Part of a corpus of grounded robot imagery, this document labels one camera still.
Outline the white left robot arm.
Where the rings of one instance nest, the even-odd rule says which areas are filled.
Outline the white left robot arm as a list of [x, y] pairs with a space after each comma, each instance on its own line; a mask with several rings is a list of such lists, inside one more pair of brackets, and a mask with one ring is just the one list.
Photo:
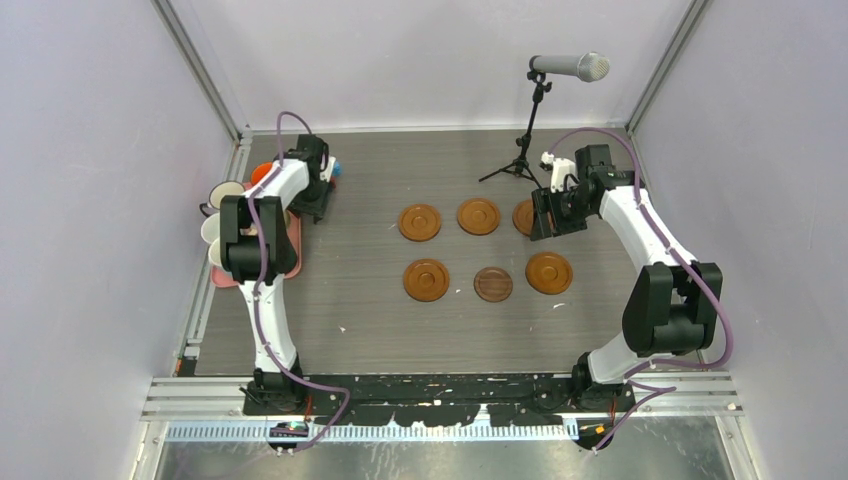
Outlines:
[[293, 414], [305, 405], [308, 385], [284, 299], [285, 277], [299, 260], [285, 214], [293, 208], [298, 214], [322, 216], [333, 161], [323, 139], [301, 134], [294, 148], [279, 151], [251, 188], [222, 200], [220, 264], [243, 295], [255, 342], [252, 379], [243, 390], [247, 408]]

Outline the pink plastic tray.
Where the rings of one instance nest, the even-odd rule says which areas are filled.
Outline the pink plastic tray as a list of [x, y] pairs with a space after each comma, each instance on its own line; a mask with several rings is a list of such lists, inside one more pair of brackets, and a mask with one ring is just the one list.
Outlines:
[[288, 279], [301, 269], [300, 219], [285, 202], [264, 196], [254, 200], [256, 214], [248, 205], [248, 186], [239, 196], [227, 196], [220, 210], [222, 267], [211, 265], [210, 279], [219, 288], [236, 287], [260, 274], [260, 246], [266, 249], [267, 282], [282, 275]]

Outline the dark walnut wooden coaster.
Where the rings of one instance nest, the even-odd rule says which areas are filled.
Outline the dark walnut wooden coaster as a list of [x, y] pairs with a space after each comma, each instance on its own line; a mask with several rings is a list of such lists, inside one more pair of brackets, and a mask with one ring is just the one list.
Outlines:
[[498, 303], [506, 300], [513, 291], [510, 274], [499, 267], [485, 267], [474, 277], [474, 290], [484, 301]]

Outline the white mug dark rim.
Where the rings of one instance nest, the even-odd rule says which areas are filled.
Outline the white mug dark rim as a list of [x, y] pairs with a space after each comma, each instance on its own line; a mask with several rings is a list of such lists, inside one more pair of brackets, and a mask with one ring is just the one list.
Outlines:
[[207, 199], [198, 205], [200, 213], [208, 218], [217, 213], [222, 201], [227, 196], [239, 196], [246, 191], [245, 185], [238, 181], [225, 181], [214, 186], [208, 194]]

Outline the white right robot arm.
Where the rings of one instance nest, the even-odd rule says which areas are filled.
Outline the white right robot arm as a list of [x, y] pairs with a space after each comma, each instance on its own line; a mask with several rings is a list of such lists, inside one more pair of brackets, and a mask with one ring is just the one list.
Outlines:
[[572, 403], [596, 410], [621, 395], [625, 381], [651, 363], [679, 364], [683, 356], [712, 345], [723, 274], [674, 241], [641, 177], [618, 169], [608, 146], [583, 147], [574, 159], [544, 153], [540, 166], [551, 178], [532, 194], [531, 239], [582, 231], [588, 218], [597, 216], [618, 236], [637, 272], [620, 333], [582, 354], [572, 369]]

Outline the light brown wooden coaster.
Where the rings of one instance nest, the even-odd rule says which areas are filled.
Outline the light brown wooden coaster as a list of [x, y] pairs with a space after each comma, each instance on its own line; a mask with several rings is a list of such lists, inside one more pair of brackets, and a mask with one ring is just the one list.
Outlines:
[[402, 276], [405, 292], [419, 302], [433, 302], [445, 295], [450, 286], [448, 269], [435, 259], [410, 263]]

